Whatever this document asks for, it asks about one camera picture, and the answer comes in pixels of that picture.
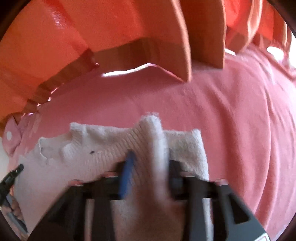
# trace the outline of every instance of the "orange fabric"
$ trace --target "orange fabric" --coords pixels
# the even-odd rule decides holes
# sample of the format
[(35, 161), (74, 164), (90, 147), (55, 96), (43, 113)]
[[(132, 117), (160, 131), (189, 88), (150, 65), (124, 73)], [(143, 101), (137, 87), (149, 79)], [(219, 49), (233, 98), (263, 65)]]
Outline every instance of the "orange fabric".
[(225, 9), (222, 1), (180, 0), (192, 59), (215, 68), (224, 66)]
[(266, 0), (32, 0), (0, 42), (0, 135), (10, 115), (35, 112), (60, 85), (153, 63), (187, 82), (191, 60), (224, 66), (224, 48), (289, 49)]

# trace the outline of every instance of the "white polka dot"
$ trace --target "white polka dot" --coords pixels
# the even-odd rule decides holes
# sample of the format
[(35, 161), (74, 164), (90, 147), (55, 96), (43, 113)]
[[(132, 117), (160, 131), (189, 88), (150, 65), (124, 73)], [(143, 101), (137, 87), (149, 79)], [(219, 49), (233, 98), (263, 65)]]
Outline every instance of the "white polka dot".
[(6, 133), (6, 139), (10, 141), (11, 138), (12, 138), (12, 133), (11, 133), (11, 131), (8, 131), (8, 132)]

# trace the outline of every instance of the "pink bedsheet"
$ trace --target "pink bedsheet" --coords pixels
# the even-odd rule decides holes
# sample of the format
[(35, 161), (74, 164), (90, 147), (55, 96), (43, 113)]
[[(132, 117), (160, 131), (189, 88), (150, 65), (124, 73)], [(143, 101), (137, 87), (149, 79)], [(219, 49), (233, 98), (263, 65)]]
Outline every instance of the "pink bedsheet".
[(156, 66), (110, 77), (93, 70), (21, 121), (10, 168), (70, 122), (131, 127), (146, 112), (159, 113), (165, 129), (200, 129), (210, 179), (227, 179), (271, 238), (285, 229), (296, 212), (296, 88), (254, 47), (227, 55), (223, 70), (193, 63), (187, 84)]

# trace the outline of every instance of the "white cloth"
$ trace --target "white cloth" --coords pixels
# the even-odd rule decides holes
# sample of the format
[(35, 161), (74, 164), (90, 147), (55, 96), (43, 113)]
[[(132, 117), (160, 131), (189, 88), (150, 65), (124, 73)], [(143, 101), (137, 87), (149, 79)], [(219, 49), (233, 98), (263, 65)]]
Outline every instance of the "white cloth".
[[(181, 240), (184, 206), (170, 198), (168, 164), (171, 158), (208, 180), (208, 165), (199, 130), (163, 131), (158, 117), (143, 117), (130, 129), (70, 124), (70, 132), (40, 138), (19, 163), (15, 197), (28, 231), (32, 232), (50, 205), (73, 179), (92, 181), (123, 161), (128, 150), (137, 161), (125, 201), (114, 201), (117, 240)], [(206, 204), (209, 222), (209, 203)]]

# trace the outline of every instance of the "white towel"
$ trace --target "white towel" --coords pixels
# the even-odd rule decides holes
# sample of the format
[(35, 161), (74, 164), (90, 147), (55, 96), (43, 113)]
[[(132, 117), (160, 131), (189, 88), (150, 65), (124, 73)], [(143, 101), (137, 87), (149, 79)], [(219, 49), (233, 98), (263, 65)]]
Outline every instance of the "white towel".
[[(174, 160), (204, 180), (209, 178), (206, 155), (199, 130), (163, 131), (154, 115), (130, 129), (71, 123), (67, 134), (40, 138), (30, 153), (20, 157), (24, 170), (15, 183), (15, 197), (29, 232), (70, 180), (99, 178), (123, 161), (130, 149), (137, 157), (132, 187), (126, 200), (112, 206), (117, 240), (181, 240), (184, 205), (169, 194), (168, 150)], [(209, 210), (206, 202), (211, 239)]]

